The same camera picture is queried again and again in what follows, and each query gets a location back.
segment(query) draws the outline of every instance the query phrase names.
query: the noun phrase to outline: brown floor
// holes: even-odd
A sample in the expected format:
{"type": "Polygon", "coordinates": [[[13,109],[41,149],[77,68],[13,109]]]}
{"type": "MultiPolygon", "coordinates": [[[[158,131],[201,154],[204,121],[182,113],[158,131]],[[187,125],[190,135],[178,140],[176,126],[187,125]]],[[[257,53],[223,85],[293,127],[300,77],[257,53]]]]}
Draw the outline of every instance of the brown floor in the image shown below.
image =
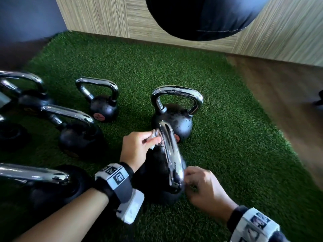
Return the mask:
{"type": "Polygon", "coordinates": [[[323,68],[235,55],[227,59],[323,190],[323,107],[312,106],[323,90],[323,68]]]}

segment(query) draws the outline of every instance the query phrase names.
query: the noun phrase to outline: green grass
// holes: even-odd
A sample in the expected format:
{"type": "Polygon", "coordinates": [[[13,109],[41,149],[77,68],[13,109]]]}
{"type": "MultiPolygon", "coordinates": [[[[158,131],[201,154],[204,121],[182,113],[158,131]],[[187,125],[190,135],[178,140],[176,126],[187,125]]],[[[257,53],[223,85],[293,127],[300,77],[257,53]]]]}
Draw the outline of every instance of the green grass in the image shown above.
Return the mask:
{"type": "MultiPolygon", "coordinates": [[[[151,129],[150,95],[156,87],[186,86],[204,96],[204,106],[193,118],[193,133],[180,145],[188,165],[211,170],[238,204],[267,214],[291,241],[322,239],[322,192],[222,54],[66,32],[56,36],[25,69],[44,80],[59,105],[84,112],[88,103],[75,80],[81,76],[110,79],[119,86],[120,114],[114,123],[98,123],[110,150],[106,159],[96,161],[95,156],[80,161],[61,153],[59,132],[50,122],[7,114],[25,126],[33,140],[17,153],[0,153],[0,161],[38,167],[72,164],[94,175],[118,161],[124,135],[151,129]]],[[[106,88],[89,88],[95,94],[110,93],[106,88]]],[[[162,101],[190,106],[189,100],[178,97],[165,96],[162,101]]],[[[32,212],[16,184],[2,182],[0,188],[1,236],[9,240],[33,225],[32,212]]],[[[199,212],[185,197],[172,207],[145,204],[131,228],[107,219],[94,225],[87,240],[118,241],[128,233],[136,241],[222,242],[230,236],[225,226],[199,212]]]]}

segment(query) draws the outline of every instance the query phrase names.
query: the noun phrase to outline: hand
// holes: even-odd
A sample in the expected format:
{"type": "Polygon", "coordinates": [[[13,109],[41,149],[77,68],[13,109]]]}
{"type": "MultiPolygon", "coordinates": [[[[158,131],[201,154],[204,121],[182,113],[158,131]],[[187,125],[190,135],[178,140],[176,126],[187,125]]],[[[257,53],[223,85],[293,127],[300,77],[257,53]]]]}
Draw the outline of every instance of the hand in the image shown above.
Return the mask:
{"type": "Polygon", "coordinates": [[[227,222],[238,205],[226,194],[214,174],[190,166],[184,175],[185,191],[190,202],[208,215],[227,222]],[[197,192],[193,191],[192,185],[197,187],[197,192]]]}
{"type": "Polygon", "coordinates": [[[136,172],[146,160],[148,149],[161,142],[161,137],[155,137],[146,142],[150,132],[132,132],[123,137],[120,162],[127,163],[136,172]]]}

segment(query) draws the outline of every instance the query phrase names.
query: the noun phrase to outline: kettlebell handle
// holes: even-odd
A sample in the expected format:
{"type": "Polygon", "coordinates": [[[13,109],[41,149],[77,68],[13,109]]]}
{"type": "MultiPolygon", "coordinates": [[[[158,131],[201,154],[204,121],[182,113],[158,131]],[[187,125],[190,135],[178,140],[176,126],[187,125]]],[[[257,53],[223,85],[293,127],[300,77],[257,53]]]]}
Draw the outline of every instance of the kettlebell handle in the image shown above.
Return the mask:
{"type": "Polygon", "coordinates": [[[17,87],[15,84],[11,83],[10,81],[7,81],[5,79],[0,80],[0,85],[13,91],[17,97],[21,94],[21,89],[17,87]]]}
{"type": "Polygon", "coordinates": [[[182,182],[184,181],[183,159],[171,125],[162,120],[158,123],[158,129],[162,138],[161,146],[165,152],[168,164],[169,185],[175,190],[175,193],[178,193],[180,192],[183,185],[182,182]]]}
{"type": "Polygon", "coordinates": [[[99,78],[91,78],[91,77],[81,77],[75,81],[75,85],[78,90],[84,94],[87,101],[91,102],[94,98],[94,95],[90,93],[88,89],[83,84],[91,84],[91,85],[98,85],[98,86],[105,86],[112,90],[111,100],[116,101],[119,96],[119,89],[118,86],[109,80],[99,79],[99,78]]]}
{"type": "Polygon", "coordinates": [[[198,91],[183,86],[165,85],[157,87],[151,95],[151,102],[156,111],[163,111],[165,108],[160,101],[162,95],[175,95],[192,99],[194,105],[187,110],[190,116],[193,116],[203,105],[203,96],[198,91]]]}
{"type": "Polygon", "coordinates": [[[63,122],[56,116],[61,115],[68,118],[76,119],[84,122],[88,126],[88,133],[93,135],[96,133],[97,129],[94,124],[94,120],[88,114],[82,111],[69,109],[58,105],[44,105],[41,107],[41,111],[52,113],[49,118],[57,126],[61,125],[63,122]]]}
{"type": "Polygon", "coordinates": [[[27,79],[33,81],[37,85],[37,91],[46,94],[47,90],[45,89],[43,80],[35,74],[29,72],[19,72],[19,71],[4,71],[0,70],[0,77],[5,77],[9,79],[27,79]]]}
{"type": "Polygon", "coordinates": [[[6,163],[0,163],[0,176],[25,182],[67,184],[70,181],[69,174],[62,171],[6,163]]]}

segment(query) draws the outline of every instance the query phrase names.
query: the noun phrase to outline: wrist-mounted device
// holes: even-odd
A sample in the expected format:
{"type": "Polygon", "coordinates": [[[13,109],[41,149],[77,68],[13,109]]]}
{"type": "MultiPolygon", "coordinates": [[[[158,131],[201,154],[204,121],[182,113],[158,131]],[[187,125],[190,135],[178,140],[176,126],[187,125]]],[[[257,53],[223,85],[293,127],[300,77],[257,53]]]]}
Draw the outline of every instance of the wrist-mounted device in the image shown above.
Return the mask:
{"type": "Polygon", "coordinates": [[[95,174],[94,183],[95,189],[108,196],[117,217],[127,224],[134,222],[144,200],[144,194],[132,188],[132,175],[126,163],[113,163],[95,174]]]}
{"type": "Polygon", "coordinates": [[[241,217],[232,233],[231,242],[268,242],[272,235],[280,230],[279,224],[251,208],[241,217]]]}

